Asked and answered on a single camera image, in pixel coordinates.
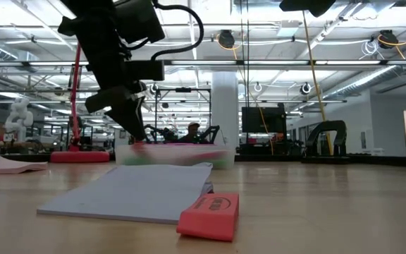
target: white robot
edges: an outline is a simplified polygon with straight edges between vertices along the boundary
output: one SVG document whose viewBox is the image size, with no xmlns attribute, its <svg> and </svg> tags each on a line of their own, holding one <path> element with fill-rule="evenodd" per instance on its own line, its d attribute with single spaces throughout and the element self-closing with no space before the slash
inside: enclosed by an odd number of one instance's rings
<svg viewBox="0 0 406 254">
<path fill-rule="evenodd" d="M 6 119 L 6 124 L 4 125 L 6 134 L 18 132 L 17 142 L 26 141 L 26 127 L 31 126 L 34 122 L 32 112 L 27 110 L 28 104 L 28 99 L 15 99 L 15 102 L 11 105 L 11 114 Z M 9 134 L 8 138 L 10 137 L 13 139 L 13 134 Z"/>
</svg>

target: black screen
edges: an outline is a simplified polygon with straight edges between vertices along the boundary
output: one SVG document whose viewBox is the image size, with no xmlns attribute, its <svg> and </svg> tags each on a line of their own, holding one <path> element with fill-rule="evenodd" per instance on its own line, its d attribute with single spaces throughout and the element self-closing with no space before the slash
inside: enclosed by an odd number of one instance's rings
<svg viewBox="0 0 406 254">
<path fill-rule="evenodd" d="M 286 112 L 281 107 L 261 108 L 266 123 L 267 132 L 286 132 Z M 264 122 L 259 107 L 242 108 L 242 131 L 243 133 L 266 133 Z"/>
</svg>

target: man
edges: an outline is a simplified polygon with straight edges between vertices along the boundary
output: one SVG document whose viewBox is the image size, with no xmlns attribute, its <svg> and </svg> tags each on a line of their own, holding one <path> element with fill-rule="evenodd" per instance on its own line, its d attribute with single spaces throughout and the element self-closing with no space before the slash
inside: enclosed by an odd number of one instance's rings
<svg viewBox="0 0 406 254">
<path fill-rule="evenodd" d="M 187 126 L 187 135 L 180 138 L 178 141 L 180 143 L 195 143 L 197 142 L 198 128 L 200 125 L 198 123 L 189 123 Z"/>
</svg>

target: clear plastic bin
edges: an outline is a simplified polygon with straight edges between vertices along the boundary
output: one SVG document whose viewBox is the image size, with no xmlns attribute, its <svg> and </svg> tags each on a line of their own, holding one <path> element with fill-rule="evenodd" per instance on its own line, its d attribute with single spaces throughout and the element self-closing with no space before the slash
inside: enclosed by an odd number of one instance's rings
<svg viewBox="0 0 406 254">
<path fill-rule="evenodd" d="M 172 164 L 192 166 L 210 162 L 213 169 L 226 169 L 234 165 L 235 151 L 222 145 L 194 144 L 135 144 L 116 147 L 119 165 Z"/>
</svg>

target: wooden table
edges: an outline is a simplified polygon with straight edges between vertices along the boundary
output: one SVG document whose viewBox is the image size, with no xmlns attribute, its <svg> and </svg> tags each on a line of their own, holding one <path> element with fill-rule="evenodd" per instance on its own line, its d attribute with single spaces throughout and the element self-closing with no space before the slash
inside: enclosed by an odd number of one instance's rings
<svg viewBox="0 0 406 254">
<path fill-rule="evenodd" d="M 215 191 L 240 193 L 233 243 L 180 237 L 171 225 L 36 215 L 113 166 L 0 175 L 0 253 L 406 253 L 406 169 L 397 167 L 243 163 L 213 171 Z"/>
</svg>

